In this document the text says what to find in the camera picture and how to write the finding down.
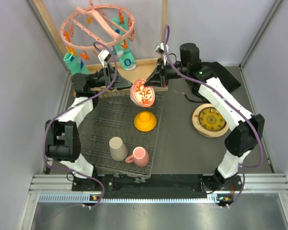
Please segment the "white orange patterned bowl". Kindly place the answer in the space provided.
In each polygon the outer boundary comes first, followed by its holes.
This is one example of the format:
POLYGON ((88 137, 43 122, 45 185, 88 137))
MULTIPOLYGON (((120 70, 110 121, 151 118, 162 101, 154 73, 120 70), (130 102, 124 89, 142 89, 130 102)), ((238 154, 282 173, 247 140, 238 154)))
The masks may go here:
POLYGON ((137 79, 130 88, 131 100, 139 107, 150 107, 155 102, 153 87, 144 86, 144 79, 137 79))

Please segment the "beige bird plate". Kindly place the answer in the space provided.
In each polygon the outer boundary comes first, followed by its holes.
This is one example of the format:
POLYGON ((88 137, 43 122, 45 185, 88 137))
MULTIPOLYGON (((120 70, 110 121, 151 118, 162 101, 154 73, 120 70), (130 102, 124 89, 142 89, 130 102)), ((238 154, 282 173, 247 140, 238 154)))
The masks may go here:
POLYGON ((197 107, 193 114, 192 114, 192 124, 194 126, 194 128, 203 136, 208 137, 208 138, 219 138, 223 135, 225 135, 227 133, 227 131, 229 130, 228 124, 226 124, 226 126, 220 130, 220 131, 209 131, 207 129, 205 129, 203 126, 201 126, 200 122, 199 122, 199 113, 207 108, 207 107, 214 107, 212 104, 202 104, 199 107, 197 107))

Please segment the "yellow patterned small plate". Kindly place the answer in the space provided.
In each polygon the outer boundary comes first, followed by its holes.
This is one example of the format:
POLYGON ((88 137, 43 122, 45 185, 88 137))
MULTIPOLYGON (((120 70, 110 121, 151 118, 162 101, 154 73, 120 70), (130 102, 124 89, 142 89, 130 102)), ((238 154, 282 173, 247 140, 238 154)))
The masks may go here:
POLYGON ((199 113, 199 122, 201 126, 209 131, 220 131, 226 126, 223 116, 214 108, 207 107, 199 113))

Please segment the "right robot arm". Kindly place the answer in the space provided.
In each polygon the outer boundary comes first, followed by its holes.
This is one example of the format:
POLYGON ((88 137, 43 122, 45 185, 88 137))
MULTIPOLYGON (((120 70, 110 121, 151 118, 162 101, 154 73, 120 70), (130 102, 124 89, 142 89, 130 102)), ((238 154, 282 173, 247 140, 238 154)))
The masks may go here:
POLYGON ((263 152, 261 142, 264 117, 253 115, 241 106, 230 94, 240 83, 217 62, 202 63, 199 48, 194 43, 180 46, 180 60, 172 63, 168 45, 160 43, 155 51, 161 55, 154 72, 145 86, 165 87, 170 79, 184 78, 197 94, 210 102, 220 112, 228 124, 230 134, 225 139, 226 153, 213 175, 212 189, 227 189, 236 177, 244 159, 258 146, 263 152))

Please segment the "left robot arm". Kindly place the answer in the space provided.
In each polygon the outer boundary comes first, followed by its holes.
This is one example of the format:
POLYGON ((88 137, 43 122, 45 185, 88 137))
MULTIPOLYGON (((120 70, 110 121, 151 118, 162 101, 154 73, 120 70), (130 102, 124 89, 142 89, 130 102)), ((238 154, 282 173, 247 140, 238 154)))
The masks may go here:
POLYGON ((45 156, 67 166, 73 175, 73 183, 94 190, 99 186, 97 170, 81 154, 78 128, 103 94, 94 91, 94 88, 124 90, 131 88, 132 83, 107 64, 95 73, 74 74, 72 84, 76 94, 73 104, 54 121, 49 120, 45 124, 45 156))

